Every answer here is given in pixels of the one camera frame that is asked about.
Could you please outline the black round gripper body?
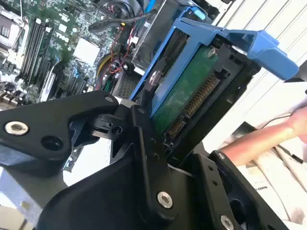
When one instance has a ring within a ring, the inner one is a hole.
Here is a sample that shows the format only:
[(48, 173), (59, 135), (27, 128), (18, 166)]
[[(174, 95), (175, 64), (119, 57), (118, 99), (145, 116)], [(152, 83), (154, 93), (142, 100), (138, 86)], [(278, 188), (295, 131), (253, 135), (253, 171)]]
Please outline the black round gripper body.
[(40, 214), (38, 230), (211, 230), (195, 178), (169, 167), (179, 215), (168, 226), (140, 216), (131, 158), (119, 160), (56, 194)]

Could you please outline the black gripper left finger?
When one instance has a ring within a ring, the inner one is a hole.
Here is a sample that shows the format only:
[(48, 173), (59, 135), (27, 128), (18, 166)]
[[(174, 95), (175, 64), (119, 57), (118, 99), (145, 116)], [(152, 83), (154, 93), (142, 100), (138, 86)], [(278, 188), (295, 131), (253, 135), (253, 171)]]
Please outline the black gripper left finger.
[(74, 149), (113, 141), (118, 160), (131, 158), (142, 220), (175, 220), (178, 207), (162, 144), (145, 110), (107, 92), (21, 106), (0, 113), (0, 164), (34, 178), (53, 178)]

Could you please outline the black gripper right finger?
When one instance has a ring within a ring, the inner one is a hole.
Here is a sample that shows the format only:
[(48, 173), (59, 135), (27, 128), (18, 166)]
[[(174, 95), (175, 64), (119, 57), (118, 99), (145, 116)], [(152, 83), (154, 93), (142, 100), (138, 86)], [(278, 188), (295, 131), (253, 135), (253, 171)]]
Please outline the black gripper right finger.
[(235, 165), (220, 151), (194, 155), (204, 228), (206, 230), (285, 230)]

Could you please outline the person's hand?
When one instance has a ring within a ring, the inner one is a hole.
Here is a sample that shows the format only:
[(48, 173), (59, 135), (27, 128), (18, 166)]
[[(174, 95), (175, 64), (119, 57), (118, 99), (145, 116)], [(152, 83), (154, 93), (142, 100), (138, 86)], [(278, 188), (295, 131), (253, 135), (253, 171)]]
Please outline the person's hand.
[(307, 107), (305, 106), (296, 110), (291, 116), (291, 119), (295, 135), (302, 142), (307, 143)]

